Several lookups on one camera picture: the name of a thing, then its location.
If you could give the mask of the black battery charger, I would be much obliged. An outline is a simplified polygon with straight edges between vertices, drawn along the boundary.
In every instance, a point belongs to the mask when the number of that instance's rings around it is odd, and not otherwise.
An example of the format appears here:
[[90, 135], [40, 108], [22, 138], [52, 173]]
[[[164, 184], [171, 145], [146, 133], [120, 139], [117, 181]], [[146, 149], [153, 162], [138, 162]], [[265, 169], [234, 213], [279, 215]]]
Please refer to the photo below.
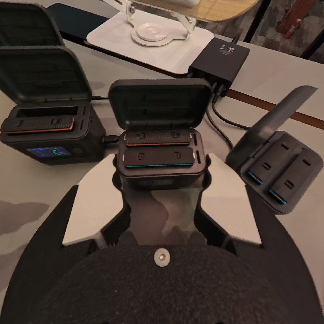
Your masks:
[[0, 45], [65, 46], [54, 19], [43, 6], [0, 3]]
[[7, 118], [71, 115], [71, 131], [9, 135], [1, 143], [47, 165], [98, 162], [106, 130], [91, 105], [92, 90], [65, 46], [1, 48], [1, 91], [16, 106]]
[[[206, 170], [208, 162], [197, 127], [210, 103], [212, 88], [203, 79], [117, 80], [108, 97], [115, 119], [124, 132], [118, 141], [116, 169], [120, 178], [134, 189], [165, 190], [191, 186]], [[193, 149], [192, 166], [125, 168], [121, 155], [127, 147], [126, 131], [188, 130], [189, 145], [136, 146]]]
[[294, 151], [286, 165], [268, 184], [258, 185], [248, 176], [247, 171], [283, 134], [290, 135], [287, 132], [278, 131], [279, 127], [282, 126], [316, 91], [317, 88], [312, 86], [300, 86], [295, 88], [272, 110], [246, 131], [225, 159], [226, 164], [231, 167], [245, 184], [253, 189], [277, 215], [291, 213], [300, 200], [297, 204], [292, 206], [281, 205], [270, 196], [270, 187], [302, 149], [311, 148], [295, 138], [299, 141], [299, 147]]

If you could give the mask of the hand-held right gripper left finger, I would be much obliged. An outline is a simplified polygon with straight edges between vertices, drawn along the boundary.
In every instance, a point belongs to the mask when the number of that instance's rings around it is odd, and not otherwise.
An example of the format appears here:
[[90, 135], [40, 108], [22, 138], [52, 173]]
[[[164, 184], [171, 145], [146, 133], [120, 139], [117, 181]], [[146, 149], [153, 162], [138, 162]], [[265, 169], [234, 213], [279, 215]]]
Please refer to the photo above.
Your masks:
[[62, 244], [94, 240], [99, 249], [118, 244], [129, 227], [123, 192], [113, 182], [115, 154], [109, 154], [80, 180]]

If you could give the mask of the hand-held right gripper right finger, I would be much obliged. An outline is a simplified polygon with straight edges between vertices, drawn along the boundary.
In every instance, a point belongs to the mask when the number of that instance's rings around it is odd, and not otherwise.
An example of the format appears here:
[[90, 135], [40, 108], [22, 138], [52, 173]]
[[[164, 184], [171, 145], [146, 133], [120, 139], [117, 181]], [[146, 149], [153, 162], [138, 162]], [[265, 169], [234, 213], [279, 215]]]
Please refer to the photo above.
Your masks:
[[261, 246], [244, 181], [215, 154], [206, 157], [205, 185], [194, 215], [195, 227], [207, 243], [225, 248], [230, 241]]

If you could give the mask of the blue striped black battery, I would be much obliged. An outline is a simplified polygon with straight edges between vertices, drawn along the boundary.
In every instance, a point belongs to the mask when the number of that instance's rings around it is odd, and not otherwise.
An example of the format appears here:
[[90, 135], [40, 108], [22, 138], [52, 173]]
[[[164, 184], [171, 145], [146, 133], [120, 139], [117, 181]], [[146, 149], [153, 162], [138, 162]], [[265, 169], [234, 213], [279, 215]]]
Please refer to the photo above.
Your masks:
[[286, 165], [299, 147], [299, 141], [283, 134], [247, 171], [248, 176], [258, 185], [268, 184]]
[[190, 147], [133, 147], [125, 149], [121, 161], [125, 168], [192, 166], [195, 153]]
[[304, 148], [272, 184], [269, 194], [281, 205], [295, 205], [323, 168], [319, 154]]

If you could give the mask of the red striped black battery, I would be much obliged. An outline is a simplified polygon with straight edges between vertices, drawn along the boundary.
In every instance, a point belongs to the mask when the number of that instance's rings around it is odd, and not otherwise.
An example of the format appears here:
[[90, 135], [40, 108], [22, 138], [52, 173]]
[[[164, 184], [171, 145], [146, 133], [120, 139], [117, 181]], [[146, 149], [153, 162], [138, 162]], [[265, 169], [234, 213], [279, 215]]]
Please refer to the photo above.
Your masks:
[[9, 135], [66, 132], [73, 129], [74, 123], [71, 115], [7, 118], [1, 125], [1, 132]]
[[127, 147], [189, 145], [192, 133], [188, 130], [126, 131], [123, 140]]

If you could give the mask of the wooden display board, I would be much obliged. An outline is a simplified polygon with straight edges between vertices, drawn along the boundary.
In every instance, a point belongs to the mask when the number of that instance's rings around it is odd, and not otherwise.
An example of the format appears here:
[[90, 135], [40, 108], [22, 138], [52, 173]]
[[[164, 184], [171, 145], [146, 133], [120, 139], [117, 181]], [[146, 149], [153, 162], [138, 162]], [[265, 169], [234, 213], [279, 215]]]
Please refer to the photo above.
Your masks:
[[206, 22], [221, 22], [237, 18], [250, 10], [258, 0], [200, 0], [195, 7], [164, 0], [135, 0], [145, 6], [165, 10], [172, 13], [183, 14]]

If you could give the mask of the white stand base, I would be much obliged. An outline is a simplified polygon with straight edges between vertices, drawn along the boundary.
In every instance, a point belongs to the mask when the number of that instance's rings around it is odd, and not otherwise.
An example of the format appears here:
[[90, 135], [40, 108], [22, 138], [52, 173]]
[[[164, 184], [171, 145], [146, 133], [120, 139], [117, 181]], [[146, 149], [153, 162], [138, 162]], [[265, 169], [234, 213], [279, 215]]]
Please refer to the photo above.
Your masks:
[[189, 66], [214, 38], [195, 26], [196, 19], [175, 14], [180, 20], [137, 10], [132, 1], [104, 1], [119, 11], [87, 35], [87, 42], [128, 59], [175, 75]]

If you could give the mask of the black power hub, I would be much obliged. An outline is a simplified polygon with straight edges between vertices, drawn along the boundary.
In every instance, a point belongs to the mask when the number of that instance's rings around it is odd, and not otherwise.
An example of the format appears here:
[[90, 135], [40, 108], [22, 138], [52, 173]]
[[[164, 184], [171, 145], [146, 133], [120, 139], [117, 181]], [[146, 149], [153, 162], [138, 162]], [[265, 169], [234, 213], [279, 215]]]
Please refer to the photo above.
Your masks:
[[214, 37], [191, 63], [187, 77], [206, 80], [214, 94], [224, 97], [249, 53], [247, 47]]

